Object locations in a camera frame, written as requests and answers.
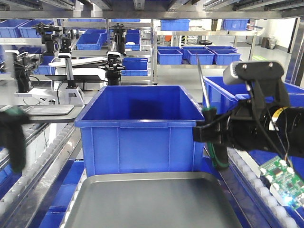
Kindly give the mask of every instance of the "blue storage crate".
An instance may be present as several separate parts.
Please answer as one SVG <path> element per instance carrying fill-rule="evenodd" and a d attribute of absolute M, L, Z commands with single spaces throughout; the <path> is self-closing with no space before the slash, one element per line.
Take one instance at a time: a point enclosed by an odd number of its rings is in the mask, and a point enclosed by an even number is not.
<path fill-rule="evenodd" d="M 34 28 L 31 28 L 32 26 L 35 26 L 37 24 L 39 24 L 40 22 L 42 22 L 43 24 L 54 24 L 53 20 L 30 20 L 26 23 L 24 23 L 23 25 L 19 26 L 19 30 L 21 33 L 21 36 L 23 38 L 41 38 L 41 36 L 39 34 L 36 33 L 36 30 Z"/>
<path fill-rule="evenodd" d="M 234 108 L 238 100 L 249 99 L 245 84 L 226 85 L 222 76 L 204 78 L 210 105 L 217 108 L 218 114 Z M 304 106 L 304 89 L 288 83 L 284 85 L 288 91 L 291 106 Z"/>
<path fill-rule="evenodd" d="M 102 34 L 82 34 L 76 43 L 78 50 L 100 50 L 102 46 Z"/>
<path fill-rule="evenodd" d="M 43 56 L 42 64 L 33 73 L 35 75 L 54 75 L 56 68 L 48 65 L 53 58 L 54 56 Z"/>
<path fill-rule="evenodd" d="M 41 54 L 41 48 L 40 47 L 21 47 L 18 49 L 18 52 L 21 54 L 23 52 L 29 52 L 31 54 Z"/>
<path fill-rule="evenodd" d="M 182 53 L 179 50 L 160 49 L 157 51 L 157 60 L 160 65 L 180 65 Z"/>
<path fill-rule="evenodd" d="M 213 58 L 214 58 L 214 53 L 212 53 L 209 50 L 187 50 L 188 52 L 188 62 L 191 65 L 197 65 L 197 59 L 196 55 L 199 57 L 199 62 L 202 65 L 212 65 L 213 64 Z"/>
<path fill-rule="evenodd" d="M 106 29 L 88 29 L 87 31 L 85 31 L 85 34 L 92 34 L 92 33 L 106 34 Z"/>
<path fill-rule="evenodd" d="M 206 48 L 204 46 L 183 46 L 181 47 L 182 52 L 182 59 L 188 59 L 188 52 L 187 50 L 205 50 Z"/>
<path fill-rule="evenodd" d="M 139 33 L 129 33 L 129 34 L 126 34 L 125 35 L 125 42 L 128 43 L 128 42 L 134 42 L 135 44 L 132 45 L 132 44 L 126 44 L 125 45 L 125 48 L 131 48 L 132 51 L 139 51 L 140 50 L 140 42 L 141 42 L 141 36 Z"/>
<path fill-rule="evenodd" d="M 182 49 L 179 46 L 157 46 L 157 50 L 169 50 L 169 49 L 179 50 L 180 52 L 182 52 Z"/>
<path fill-rule="evenodd" d="M 107 41 L 106 29 L 88 29 L 87 31 L 85 31 L 84 34 L 100 34 L 101 35 L 101 39 L 100 39 L 101 46 Z"/>
<path fill-rule="evenodd" d="M 141 22 L 140 19 L 111 19 L 112 22 Z"/>
<path fill-rule="evenodd" d="M 140 34 L 140 30 L 138 30 L 138 29 L 134 29 L 134 30 L 128 29 L 127 34 Z"/>
<path fill-rule="evenodd" d="M 237 51 L 238 49 L 233 46 L 207 46 L 207 49 L 209 50 L 234 50 Z"/>
<path fill-rule="evenodd" d="M 79 21 L 79 22 L 105 22 L 105 19 L 68 19 L 68 21 Z"/>
<path fill-rule="evenodd" d="M 189 19 L 161 20 L 161 31 L 188 31 Z"/>
<path fill-rule="evenodd" d="M 122 70 L 122 76 L 147 76 L 148 59 L 147 58 L 124 58 L 123 65 L 126 70 Z"/>
<path fill-rule="evenodd" d="M 216 65 L 229 65 L 234 61 L 239 61 L 241 54 L 234 50 L 224 50 L 224 49 L 217 49 L 212 50 L 215 53 L 215 64 Z"/>
<path fill-rule="evenodd" d="M 19 26 L 29 20 L 25 19 L 9 19 L 0 23 L 0 38 L 18 38 L 21 37 Z"/>
<path fill-rule="evenodd" d="M 245 31 L 249 19 L 224 19 L 223 29 L 230 31 Z"/>
<path fill-rule="evenodd" d="M 192 127 L 202 119 L 180 86 L 103 87 L 75 120 L 87 175 L 200 171 Z"/>

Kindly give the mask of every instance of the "metal frame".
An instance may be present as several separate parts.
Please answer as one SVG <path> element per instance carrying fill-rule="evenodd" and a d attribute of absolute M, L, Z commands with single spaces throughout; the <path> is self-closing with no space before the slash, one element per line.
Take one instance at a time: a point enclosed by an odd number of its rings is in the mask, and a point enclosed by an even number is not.
<path fill-rule="evenodd" d="M 73 10 L 74 8 L 72 3 L 67 3 L 63 0 L 40 0 L 40 1 L 65 10 Z"/>
<path fill-rule="evenodd" d="M 137 11 L 144 11 L 144 2 L 145 0 L 133 0 L 134 9 Z"/>
<path fill-rule="evenodd" d="M 275 4 L 278 2 L 282 2 L 282 0 L 256 0 L 254 2 L 251 2 L 251 0 L 247 1 L 240 1 L 240 4 L 238 4 L 234 9 L 235 10 L 252 10 L 258 7 L 267 6 L 271 4 Z"/>
<path fill-rule="evenodd" d="M 217 0 L 212 1 L 204 4 L 205 10 L 218 10 L 220 8 L 223 8 L 225 6 L 234 4 L 238 2 L 239 0 Z"/>
<path fill-rule="evenodd" d="M 149 19 L 176 19 L 176 18 L 186 18 L 186 19 L 239 19 L 239 18 L 253 18 L 253 19 L 281 19 L 283 17 L 296 17 L 295 14 L 299 12 L 292 12 L 290 15 L 286 12 L 280 11 L 164 11 L 158 8 L 153 8 L 150 6 L 147 8 L 145 4 L 146 11 L 127 11 L 125 9 L 120 9 L 119 11 L 62 11 L 62 10 L 50 10 L 50 11 L 2 11 L 2 19 L 15 19 L 15 18 L 25 18 L 25 19 L 53 19 L 53 18 L 107 18 L 107 19 L 138 19 L 138 18 L 149 18 Z"/>
<path fill-rule="evenodd" d="M 271 7 L 267 7 L 267 10 L 286 10 L 286 9 L 292 9 L 302 6 L 304 6 L 304 0 L 295 0 L 290 2 L 280 3 Z"/>
<path fill-rule="evenodd" d="M 168 11 L 178 10 L 180 7 L 188 3 L 190 0 L 172 0 L 168 5 Z"/>
<path fill-rule="evenodd" d="M 112 5 L 107 0 L 91 0 L 91 2 L 102 10 L 112 10 Z"/>
<path fill-rule="evenodd" d="M 33 2 L 31 0 L 0 0 L 0 3 L 12 5 L 12 6 L 18 6 L 23 9 L 27 10 L 41 10 L 42 6 L 41 3 Z"/>
<path fill-rule="evenodd" d="M 9 10 L 10 6 L 9 4 L 0 3 L 0 10 Z"/>

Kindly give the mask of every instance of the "metal pole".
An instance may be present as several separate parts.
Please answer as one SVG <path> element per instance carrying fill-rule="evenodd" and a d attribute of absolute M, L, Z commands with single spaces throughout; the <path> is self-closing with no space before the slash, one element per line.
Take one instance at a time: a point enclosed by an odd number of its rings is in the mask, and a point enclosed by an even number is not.
<path fill-rule="evenodd" d="M 111 34 L 110 34 L 110 26 L 109 26 L 109 19 L 105 20 L 106 24 L 106 42 L 108 43 L 108 51 L 111 51 Z"/>
<path fill-rule="evenodd" d="M 252 60 L 253 52 L 254 52 L 255 46 L 256 46 L 256 40 L 257 40 L 257 36 L 254 35 L 252 37 L 252 44 L 251 44 L 251 49 L 250 49 L 249 58 L 248 58 L 249 61 Z"/>
<path fill-rule="evenodd" d="M 238 36 L 234 36 L 234 42 L 233 42 L 233 46 L 236 48 L 238 45 Z"/>
<path fill-rule="evenodd" d="M 304 73 L 304 17 L 300 18 L 285 82 L 299 86 Z"/>
<path fill-rule="evenodd" d="M 153 84 L 157 85 L 157 32 L 153 33 L 153 49 L 154 49 L 154 69 L 153 69 Z"/>
<path fill-rule="evenodd" d="M 154 20 L 151 19 L 151 29 L 150 29 L 150 83 L 153 84 L 153 73 L 154 73 Z"/>

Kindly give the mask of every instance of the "stainless steel tray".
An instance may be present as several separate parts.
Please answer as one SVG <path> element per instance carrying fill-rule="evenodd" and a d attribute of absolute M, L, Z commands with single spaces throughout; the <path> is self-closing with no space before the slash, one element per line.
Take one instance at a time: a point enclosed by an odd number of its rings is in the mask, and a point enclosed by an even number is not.
<path fill-rule="evenodd" d="M 35 105 L 24 110 L 28 115 L 67 115 L 74 105 Z"/>
<path fill-rule="evenodd" d="M 204 172 L 87 178 L 65 228 L 241 228 L 217 179 Z"/>
<path fill-rule="evenodd" d="M 30 122 L 35 124 L 41 124 L 41 123 L 69 123 L 73 122 L 76 117 L 79 115 L 81 110 L 84 108 L 83 104 L 74 104 L 74 105 L 66 105 L 66 104 L 57 104 L 57 105 L 24 105 L 21 106 L 21 108 L 26 110 L 37 110 L 41 108 L 47 108 L 48 110 L 52 110 L 50 113 L 46 114 L 45 111 L 43 111 L 43 114 L 40 112 L 35 111 L 35 115 L 32 111 L 32 114 L 30 115 Z"/>

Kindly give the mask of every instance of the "electronic component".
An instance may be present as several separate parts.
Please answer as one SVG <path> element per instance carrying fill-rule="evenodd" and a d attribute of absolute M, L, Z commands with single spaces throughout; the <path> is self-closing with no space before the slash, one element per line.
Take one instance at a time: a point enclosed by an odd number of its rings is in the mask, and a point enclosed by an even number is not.
<path fill-rule="evenodd" d="M 275 175 L 276 177 L 278 177 L 278 176 L 280 176 L 280 175 L 283 174 L 283 171 L 280 170 L 279 168 L 275 168 L 274 170 L 272 170 L 272 172 L 274 173 L 274 175 Z"/>
<path fill-rule="evenodd" d="M 304 187 L 304 182 L 303 181 L 298 181 L 297 184 L 300 186 L 300 188 Z"/>
<path fill-rule="evenodd" d="M 293 168 L 285 166 L 279 156 L 264 163 L 259 169 L 261 179 L 264 177 L 271 183 L 286 205 L 293 209 L 304 207 L 304 181 Z"/>

